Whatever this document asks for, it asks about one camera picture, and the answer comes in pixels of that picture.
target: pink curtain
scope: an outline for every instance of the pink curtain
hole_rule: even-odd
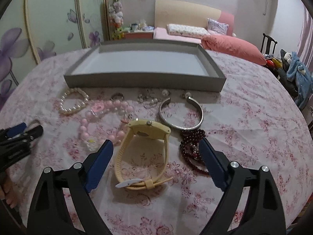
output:
[[[297,54],[300,61],[303,62],[310,71],[313,71],[313,19],[305,6],[303,28]]]

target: blue plush blanket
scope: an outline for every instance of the blue plush blanket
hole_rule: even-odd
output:
[[[296,80],[298,86],[298,96],[295,98],[295,104],[299,109],[303,109],[306,106],[308,99],[313,93],[313,80],[308,68],[300,62],[296,52],[291,53],[291,64],[287,71],[287,80]]]

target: silver cuff bracelet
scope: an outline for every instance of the silver cuff bracelet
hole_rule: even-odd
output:
[[[200,125],[202,124],[203,122],[203,117],[204,117],[204,113],[203,113],[203,109],[201,108],[200,104],[193,98],[191,97],[187,97],[187,102],[190,103],[192,106],[196,107],[197,111],[200,113],[201,115],[201,119],[200,119],[200,122],[196,125],[196,126],[193,126],[193,127],[182,127],[182,126],[178,126],[178,125],[174,125],[174,124],[171,124],[169,122],[166,121],[166,119],[162,116],[162,113],[161,113],[161,110],[163,108],[164,105],[166,104],[169,104],[171,102],[171,99],[170,98],[167,98],[165,99],[159,106],[159,117],[162,121],[163,124],[169,126],[169,127],[172,127],[172,128],[175,128],[175,129],[179,129],[179,130],[185,130],[185,131],[191,131],[191,130],[195,130],[197,128],[200,127]]]

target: open box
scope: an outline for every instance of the open box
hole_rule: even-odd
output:
[[[220,92],[226,78],[201,45],[169,40],[104,42],[64,74],[69,87],[141,87]]]

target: blue gripper pad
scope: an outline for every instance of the blue gripper pad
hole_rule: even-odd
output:
[[[114,148],[111,141],[108,141],[107,144],[103,144],[101,148],[102,149],[99,149],[100,153],[87,172],[85,189],[88,193],[97,188],[113,155]]]
[[[27,127],[27,125],[25,123],[21,123],[19,125],[16,125],[16,126],[10,128],[7,131],[7,137],[8,138],[13,138],[14,136],[18,135],[19,133],[24,132],[26,127]]]
[[[220,163],[215,155],[215,150],[208,142],[207,139],[202,139],[199,142],[199,153],[201,158],[209,171],[209,174],[216,187],[220,188],[223,192],[227,189],[228,172]]]

